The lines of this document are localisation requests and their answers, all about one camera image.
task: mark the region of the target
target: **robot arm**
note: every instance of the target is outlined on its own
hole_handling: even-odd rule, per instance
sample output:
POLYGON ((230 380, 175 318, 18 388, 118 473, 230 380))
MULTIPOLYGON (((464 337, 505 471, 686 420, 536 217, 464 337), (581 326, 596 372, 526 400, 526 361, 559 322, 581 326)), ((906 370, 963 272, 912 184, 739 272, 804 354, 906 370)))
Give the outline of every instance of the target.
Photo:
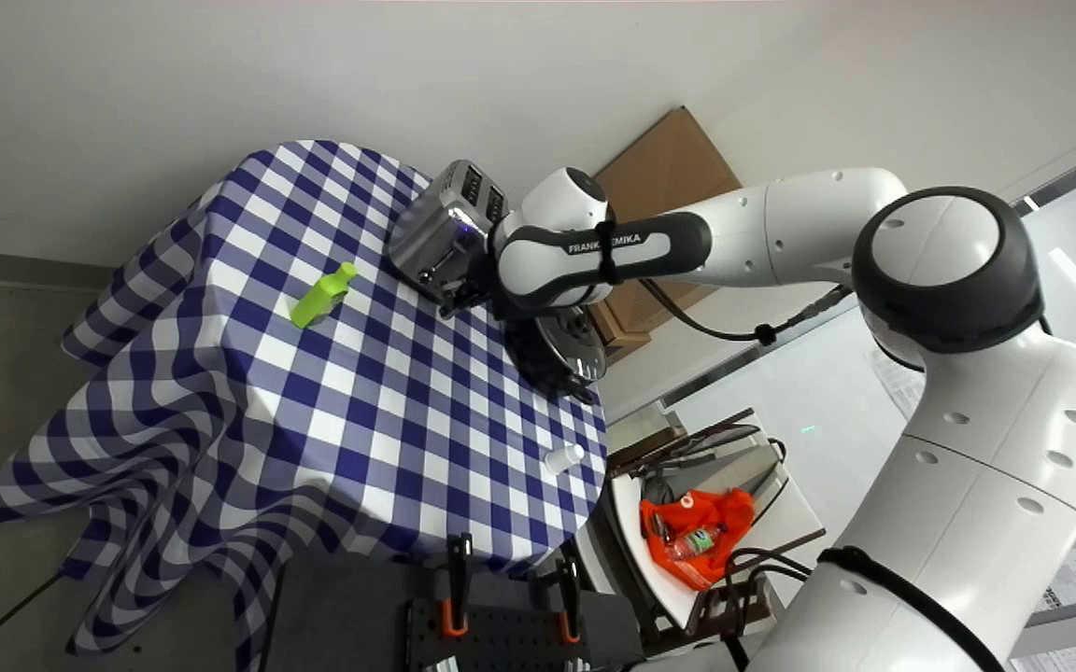
POLYGON ((623 240, 596 229, 606 200, 581 184, 546 179, 501 229, 499 275, 516 302, 596 302, 642 272, 838 280, 874 338, 928 372, 916 419, 755 667, 1002 667, 1076 542, 1076 342, 1036 326, 1036 255, 1012 207, 825 171, 694 200, 623 240))

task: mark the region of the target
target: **toaster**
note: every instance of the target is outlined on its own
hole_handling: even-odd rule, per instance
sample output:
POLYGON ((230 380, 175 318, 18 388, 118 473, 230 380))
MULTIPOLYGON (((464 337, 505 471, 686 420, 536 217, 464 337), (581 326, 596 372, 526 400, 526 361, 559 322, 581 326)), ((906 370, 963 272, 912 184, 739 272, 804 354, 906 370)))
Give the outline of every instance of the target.
POLYGON ((454 159, 425 194, 388 222, 388 266, 440 308, 490 297, 495 229, 505 194, 471 159, 454 159))

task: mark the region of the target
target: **blue and white checkered tablecloth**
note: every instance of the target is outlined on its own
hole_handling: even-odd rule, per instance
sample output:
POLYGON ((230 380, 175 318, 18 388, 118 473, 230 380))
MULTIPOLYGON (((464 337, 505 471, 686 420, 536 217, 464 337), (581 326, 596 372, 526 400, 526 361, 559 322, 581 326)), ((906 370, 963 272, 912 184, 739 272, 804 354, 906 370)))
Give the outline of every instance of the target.
POLYGON ((0 519, 89 505, 65 570, 109 570, 72 650, 113 650, 194 566, 231 587, 240 667, 263 663, 278 566, 302 545, 490 566, 561 545, 606 480, 602 410, 530 390, 499 322, 455 318, 387 270, 425 179, 387 151, 252 151, 72 326, 93 367, 0 468, 0 519), (332 318, 287 308, 342 260, 332 318))

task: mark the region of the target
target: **white wall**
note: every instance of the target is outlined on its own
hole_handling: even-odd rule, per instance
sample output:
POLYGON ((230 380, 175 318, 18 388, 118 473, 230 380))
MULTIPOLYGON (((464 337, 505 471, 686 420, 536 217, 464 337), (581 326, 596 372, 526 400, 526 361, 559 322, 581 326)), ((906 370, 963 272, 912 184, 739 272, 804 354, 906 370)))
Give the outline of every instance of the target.
POLYGON ((841 0, 0 0, 0 255, 121 260, 245 151, 329 134, 512 194, 809 44, 841 0))
MULTIPOLYGON (((694 100, 744 179, 887 164, 907 185, 972 184, 1021 197, 1076 164, 1076 0, 861 8, 694 100)), ((717 290, 692 312, 748 327, 810 293, 717 290)), ((664 326, 608 370, 606 407, 630 414, 738 351, 664 326)))

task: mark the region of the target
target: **brown cardboard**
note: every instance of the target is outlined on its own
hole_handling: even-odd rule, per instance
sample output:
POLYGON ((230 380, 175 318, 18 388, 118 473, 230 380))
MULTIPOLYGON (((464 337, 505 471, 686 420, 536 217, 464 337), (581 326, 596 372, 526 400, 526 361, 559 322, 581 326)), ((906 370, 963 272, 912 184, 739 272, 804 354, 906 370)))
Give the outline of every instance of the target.
MULTIPOLYGON (((646 127, 598 171, 598 184, 621 222, 739 185, 687 108, 672 108, 646 127)), ((686 282, 664 290, 677 297, 677 306, 692 306, 712 293, 712 288, 686 282)), ((642 348, 668 312, 638 282, 621 282, 591 308, 591 318, 602 327, 608 354, 621 359, 642 348)))

